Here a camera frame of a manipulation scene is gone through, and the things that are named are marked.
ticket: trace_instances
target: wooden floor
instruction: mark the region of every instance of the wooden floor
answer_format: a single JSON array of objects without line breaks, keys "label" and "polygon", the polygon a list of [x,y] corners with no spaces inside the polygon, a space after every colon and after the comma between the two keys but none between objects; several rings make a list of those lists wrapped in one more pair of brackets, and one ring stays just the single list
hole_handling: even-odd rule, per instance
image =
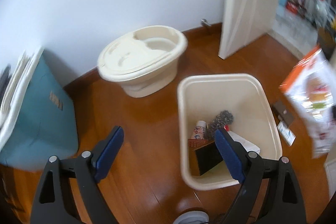
[{"label": "wooden floor", "polygon": [[[171,224],[181,213],[199,208],[211,218],[224,213],[238,185],[212,191],[189,188],[180,175],[179,130],[176,88],[190,75],[249,73],[262,84],[269,103],[281,99],[293,108],[278,87],[297,63],[282,45],[264,36],[222,60],[217,56],[219,34],[189,41],[179,63],[176,79],[162,90],[144,98],[131,98],[114,83],[98,80],[74,96],[79,152],[90,150],[114,125],[124,128],[125,142],[112,169],[99,187],[121,224]],[[328,185],[323,168],[325,156],[311,159],[311,140],[302,121],[295,115],[291,129],[296,135],[292,147],[282,139],[283,155],[295,169],[312,223],[328,203]],[[28,221],[40,173],[4,169],[8,191]],[[82,220],[90,223],[75,180],[73,194]],[[253,215],[257,216],[261,195]]]}]

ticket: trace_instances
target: trash bin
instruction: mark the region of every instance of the trash bin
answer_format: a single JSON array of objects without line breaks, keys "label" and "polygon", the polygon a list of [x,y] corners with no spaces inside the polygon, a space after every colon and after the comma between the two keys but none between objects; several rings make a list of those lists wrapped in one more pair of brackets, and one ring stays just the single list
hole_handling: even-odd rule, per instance
[{"label": "trash bin", "polygon": [[178,86],[181,175],[196,190],[212,190],[238,184],[224,161],[201,176],[189,170],[190,138],[197,121],[211,122],[222,110],[234,115],[230,130],[260,148],[260,156],[278,160],[282,147],[266,95],[256,78],[248,74],[198,75]]},{"label": "trash bin", "polygon": [[74,105],[39,49],[22,74],[0,131],[0,163],[36,171],[48,158],[74,155],[78,139]]}]

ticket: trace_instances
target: bucket lid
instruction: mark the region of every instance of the bucket lid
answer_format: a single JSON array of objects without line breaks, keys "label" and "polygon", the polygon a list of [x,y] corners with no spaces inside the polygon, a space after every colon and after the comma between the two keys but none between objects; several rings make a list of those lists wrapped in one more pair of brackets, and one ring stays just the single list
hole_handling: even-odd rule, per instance
[{"label": "bucket lid", "polygon": [[100,76],[123,82],[155,71],[178,58],[186,37],[168,26],[148,26],[127,33],[107,45],[98,58]]},{"label": "bucket lid", "polygon": [[175,44],[167,38],[152,37],[144,40],[123,37],[109,44],[98,60],[99,68],[112,75],[125,75],[149,67],[170,55]]}]

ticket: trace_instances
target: blue gripper pad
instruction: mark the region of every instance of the blue gripper pad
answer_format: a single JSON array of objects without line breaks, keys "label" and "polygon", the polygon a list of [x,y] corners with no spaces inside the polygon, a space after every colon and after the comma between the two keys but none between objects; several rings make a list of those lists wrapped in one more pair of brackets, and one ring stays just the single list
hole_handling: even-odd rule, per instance
[{"label": "blue gripper pad", "polygon": [[243,183],[245,181],[245,175],[243,173],[243,164],[241,160],[238,158],[235,151],[233,150],[232,146],[225,138],[224,134],[219,129],[217,129],[215,132],[215,143],[219,153],[221,154],[223,160],[226,163],[226,166],[231,176],[235,180],[238,180],[239,183]]},{"label": "blue gripper pad", "polygon": [[93,149],[91,163],[96,170],[94,175],[96,183],[106,178],[123,142],[124,130],[122,127],[114,127],[109,136],[98,142]]}]

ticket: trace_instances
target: beige plastic bin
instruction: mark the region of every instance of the beige plastic bin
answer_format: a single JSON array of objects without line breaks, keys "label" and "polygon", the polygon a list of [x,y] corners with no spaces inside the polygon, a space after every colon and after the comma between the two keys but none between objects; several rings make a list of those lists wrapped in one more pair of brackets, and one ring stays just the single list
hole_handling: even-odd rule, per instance
[{"label": "beige plastic bin", "polygon": [[175,78],[177,62],[187,45],[185,35],[172,27],[144,27],[107,45],[98,57],[98,71],[129,96],[144,97]]},{"label": "beige plastic bin", "polygon": [[212,190],[238,184],[224,161],[200,177],[189,170],[188,138],[197,121],[211,122],[222,110],[234,115],[230,129],[260,148],[260,156],[278,160],[282,148],[266,95],[259,81],[248,74],[198,75],[178,86],[181,174],[196,190]]}]

